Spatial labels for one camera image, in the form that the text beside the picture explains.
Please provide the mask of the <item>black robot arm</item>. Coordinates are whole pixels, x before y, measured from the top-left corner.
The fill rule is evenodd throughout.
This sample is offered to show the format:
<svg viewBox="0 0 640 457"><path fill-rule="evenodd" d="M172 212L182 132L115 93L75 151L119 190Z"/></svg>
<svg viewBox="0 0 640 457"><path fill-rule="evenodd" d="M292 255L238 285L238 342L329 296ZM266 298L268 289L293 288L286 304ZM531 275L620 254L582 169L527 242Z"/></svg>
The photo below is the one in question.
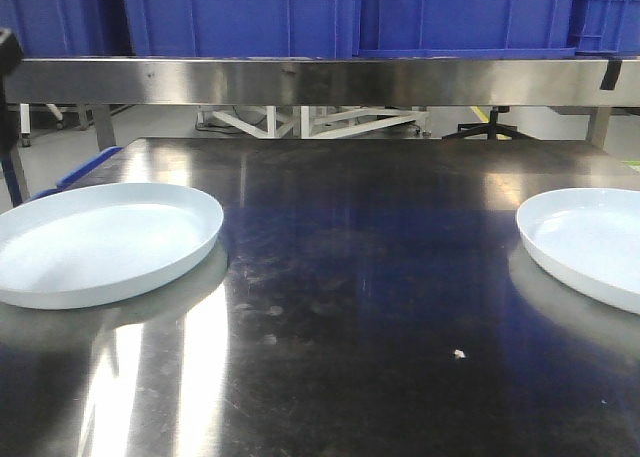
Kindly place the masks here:
<svg viewBox="0 0 640 457"><path fill-rule="evenodd" d="M10 153L16 147L19 134L14 118L8 110L6 81L21 65L24 53L17 36L8 28L1 28L1 168L5 181L11 172Z"/></svg>

